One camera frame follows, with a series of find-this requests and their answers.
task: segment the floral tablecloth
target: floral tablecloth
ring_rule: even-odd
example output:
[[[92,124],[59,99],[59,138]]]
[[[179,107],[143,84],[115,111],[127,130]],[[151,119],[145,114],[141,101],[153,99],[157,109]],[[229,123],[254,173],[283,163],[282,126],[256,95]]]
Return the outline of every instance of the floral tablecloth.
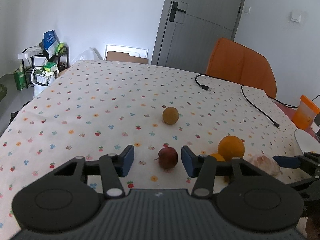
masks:
[[[266,96],[244,88],[246,96],[268,113],[277,129],[244,99],[240,85],[202,77],[212,87],[196,85],[196,74],[183,70],[136,63],[79,61],[51,87],[17,115],[0,138],[0,240],[19,230],[11,210],[14,195],[23,187],[75,156],[98,160],[107,153],[135,147],[135,159],[121,182],[130,188],[187,188],[188,177],[180,156],[166,171],[154,161],[163,147],[183,145],[195,154],[217,151],[219,141],[236,135],[245,145],[244,159],[254,154],[293,156],[296,127]],[[173,106],[180,113],[176,124],[162,121],[162,112]],[[281,169],[278,179],[290,183],[302,179],[299,170]],[[102,191],[99,177],[89,186]],[[215,190],[225,184],[218,178]]]

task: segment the chair backrest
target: chair backrest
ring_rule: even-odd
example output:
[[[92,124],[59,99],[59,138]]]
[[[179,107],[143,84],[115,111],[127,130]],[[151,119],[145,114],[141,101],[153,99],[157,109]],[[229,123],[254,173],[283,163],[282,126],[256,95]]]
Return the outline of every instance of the chair backrest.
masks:
[[[277,94],[276,79],[267,59],[254,50],[226,38],[217,41],[206,74],[262,89],[273,98]]]

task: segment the blue flower print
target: blue flower print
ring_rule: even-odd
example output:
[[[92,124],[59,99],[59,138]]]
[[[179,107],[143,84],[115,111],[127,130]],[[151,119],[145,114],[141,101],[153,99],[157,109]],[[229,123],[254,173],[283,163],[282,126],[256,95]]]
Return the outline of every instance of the blue flower print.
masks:
[[[91,188],[93,188],[93,189],[96,189],[96,186],[97,186],[97,183],[91,183],[90,185],[89,185],[89,187],[91,187]]]

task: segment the blue and white package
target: blue and white package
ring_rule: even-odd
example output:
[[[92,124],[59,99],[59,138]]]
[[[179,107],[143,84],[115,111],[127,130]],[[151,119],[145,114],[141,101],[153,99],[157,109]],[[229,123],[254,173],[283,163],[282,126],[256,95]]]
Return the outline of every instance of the blue and white package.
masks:
[[[44,35],[44,41],[43,41],[44,49],[48,52],[49,58],[51,58],[53,55],[56,54],[56,50],[59,46],[59,42],[57,41],[57,38],[53,30],[48,31],[43,35]]]

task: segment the black door handle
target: black door handle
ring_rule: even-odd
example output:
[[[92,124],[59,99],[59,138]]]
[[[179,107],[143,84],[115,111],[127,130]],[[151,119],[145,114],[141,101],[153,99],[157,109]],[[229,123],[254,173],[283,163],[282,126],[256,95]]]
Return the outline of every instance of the black door handle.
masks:
[[[183,12],[183,13],[187,13],[184,10],[178,9],[178,2],[173,2],[172,3],[172,8],[171,8],[171,13],[169,16],[169,22],[174,22],[174,18],[176,17],[176,12]]]

